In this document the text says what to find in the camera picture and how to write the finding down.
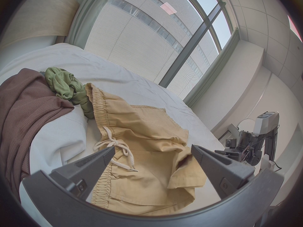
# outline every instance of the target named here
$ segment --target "drawstring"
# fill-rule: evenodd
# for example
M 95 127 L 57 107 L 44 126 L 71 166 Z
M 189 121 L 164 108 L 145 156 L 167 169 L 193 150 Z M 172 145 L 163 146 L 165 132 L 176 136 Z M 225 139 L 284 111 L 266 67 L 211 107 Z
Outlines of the drawstring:
M 103 126 L 103 128 L 106 130 L 107 134 L 108 134 L 108 139 L 107 140 L 103 140 L 103 141 L 99 141 L 97 142 L 94 147 L 93 147 L 93 150 L 96 150 L 98 148 L 100 148 L 101 146 L 105 145 L 105 144 L 108 144 L 107 147 L 111 147 L 111 146 L 118 146 L 118 147 L 121 147 L 123 149 L 123 153 L 125 156 L 129 156 L 130 157 L 130 161 L 131 161 L 131 165 L 133 168 L 130 168 L 128 165 L 125 165 L 125 164 L 122 164 L 120 162 L 117 162 L 117 161 L 114 161 L 113 159 L 111 159 L 111 162 L 119 167 L 122 167 L 122 168 L 125 168 L 127 170 L 131 170 L 131 171 L 134 171 L 134 172 L 138 172 L 138 170 L 136 170 L 134 168 L 134 156 L 133 154 L 131 153 L 128 145 L 123 141 L 123 140 L 116 140 L 114 137 L 112 138 L 112 133 L 111 131 L 109 130 L 108 127 L 106 126 Z

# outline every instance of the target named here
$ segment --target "mattress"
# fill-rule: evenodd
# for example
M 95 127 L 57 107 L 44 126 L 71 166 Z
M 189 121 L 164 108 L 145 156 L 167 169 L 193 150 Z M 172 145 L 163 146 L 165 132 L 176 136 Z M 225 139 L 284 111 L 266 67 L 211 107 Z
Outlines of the mattress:
M 120 96 L 129 104 L 165 108 L 167 114 L 177 124 L 189 131 L 188 146 L 196 144 L 211 151 L 224 149 L 223 145 L 177 95 L 122 66 L 70 44 L 55 44 L 14 59 L 0 71 L 0 84 L 17 74 L 22 68 L 45 71 L 48 67 L 63 68 L 73 73 L 83 84 L 91 82 L 108 93 Z M 94 153 L 92 148 L 99 140 L 100 132 L 96 122 L 94 119 L 89 119 L 85 150 L 67 162 Z M 206 181 L 204 187 L 196 188 L 195 192 L 196 200 L 179 213 L 196 210 L 220 200 L 209 180 Z

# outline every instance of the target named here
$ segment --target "building facade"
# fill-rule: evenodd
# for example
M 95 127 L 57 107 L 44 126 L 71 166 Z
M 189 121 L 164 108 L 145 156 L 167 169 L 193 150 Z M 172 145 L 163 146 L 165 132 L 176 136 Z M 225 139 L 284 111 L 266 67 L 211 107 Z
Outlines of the building facade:
M 187 0 L 109 0 L 85 50 L 158 84 L 202 22 Z M 217 55 L 207 32 L 167 89 L 184 99 Z

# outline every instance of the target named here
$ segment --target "ceiling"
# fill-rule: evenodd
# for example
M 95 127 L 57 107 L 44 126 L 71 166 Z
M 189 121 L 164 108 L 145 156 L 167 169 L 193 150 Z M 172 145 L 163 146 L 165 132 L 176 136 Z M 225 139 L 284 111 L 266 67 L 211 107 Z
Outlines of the ceiling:
M 303 44 L 279 0 L 230 0 L 242 40 L 265 50 L 263 66 L 278 76 L 303 107 Z

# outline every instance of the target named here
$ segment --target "green clothing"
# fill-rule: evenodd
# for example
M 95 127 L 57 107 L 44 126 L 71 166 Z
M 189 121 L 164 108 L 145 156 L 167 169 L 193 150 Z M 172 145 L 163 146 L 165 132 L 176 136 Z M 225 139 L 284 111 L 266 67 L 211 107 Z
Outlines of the green clothing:
M 45 71 L 45 78 L 50 89 L 56 96 L 69 100 L 73 105 L 80 104 L 84 115 L 94 118 L 93 105 L 86 96 L 85 84 L 82 85 L 74 74 L 57 67 L 49 67 Z

